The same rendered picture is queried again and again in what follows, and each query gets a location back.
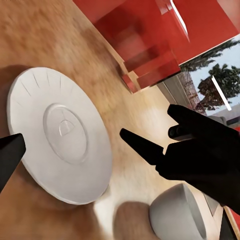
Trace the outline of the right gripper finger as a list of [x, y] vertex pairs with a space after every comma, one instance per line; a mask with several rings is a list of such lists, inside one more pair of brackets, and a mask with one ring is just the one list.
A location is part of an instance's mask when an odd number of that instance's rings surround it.
[[133, 148], [144, 160], [150, 165], [155, 165], [155, 170], [159, 173], [187, 173], [189, 168], [186, 167], [167, 167], [163, 164], [165, 155], [164, 148], [147, 140], [125, 128], [122, 128], [120, 137]]
[[240, 132], [181, 105], [170, 104], [167, 113], [196, 139], [194, 146], [203, 145], [219, 160], [229, 159], [224, 151], [227, 135]]

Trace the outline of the coffee cup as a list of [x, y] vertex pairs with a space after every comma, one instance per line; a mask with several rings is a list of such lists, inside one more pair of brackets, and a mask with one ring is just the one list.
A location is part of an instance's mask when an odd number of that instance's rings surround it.
[[162, 192], [152, 202], [149, 218], [161, 240], [208, 240], [199, 205], [186, 183]]

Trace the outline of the saucer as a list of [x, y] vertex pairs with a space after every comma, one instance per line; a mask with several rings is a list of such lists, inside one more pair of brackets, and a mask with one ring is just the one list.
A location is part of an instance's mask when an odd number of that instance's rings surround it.
[[112, 174], [109, 135], [72, 79], [48, 67], [22, 71], [10, 86], [6, 115], [10, 136], [23, 135], [24, 167], [49, 194], [84, 205], [105, 192]]

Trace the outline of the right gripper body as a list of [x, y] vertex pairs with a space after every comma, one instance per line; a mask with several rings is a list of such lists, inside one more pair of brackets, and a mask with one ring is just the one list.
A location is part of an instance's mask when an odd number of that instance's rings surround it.
[[169, 181], [185, 181], [220, 204], [240, 204], [240, 173], [230, 159], [218, 159], [195, 138], [167, 146], [163, 165], [188, 172], [159, 172]]

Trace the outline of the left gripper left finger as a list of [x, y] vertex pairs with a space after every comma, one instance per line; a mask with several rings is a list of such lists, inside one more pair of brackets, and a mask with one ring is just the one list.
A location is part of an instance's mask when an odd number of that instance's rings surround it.
[[0, 193], [26, 153], [22, 133], [0, 138]]

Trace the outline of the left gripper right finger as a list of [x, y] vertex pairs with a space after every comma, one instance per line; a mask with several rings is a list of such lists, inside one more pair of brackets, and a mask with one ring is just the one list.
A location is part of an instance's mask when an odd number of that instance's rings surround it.
[[240, 134], [228, 133], [223, 150], [240, 173]]

